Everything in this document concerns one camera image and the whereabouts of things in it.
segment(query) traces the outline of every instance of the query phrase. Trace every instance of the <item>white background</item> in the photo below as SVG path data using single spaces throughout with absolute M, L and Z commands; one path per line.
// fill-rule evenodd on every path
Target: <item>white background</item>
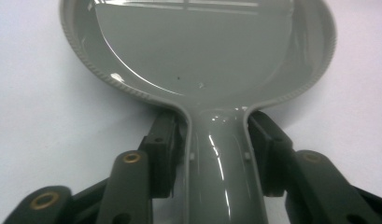
M 337 48 L 304 95 L 264 110 L 295 149 L 328 156 L 347 180 L 382 197 L 382 0 L 329 0 Z M 0 223 L 29 193 L 80 192 L 136 149 L 160 111 L 94 77 L 64 38 L 56 1 L 0 1 Z M 286 223 L 282 200 L 267 202 Z M 175 216 L 157 206 L 155 216 Z

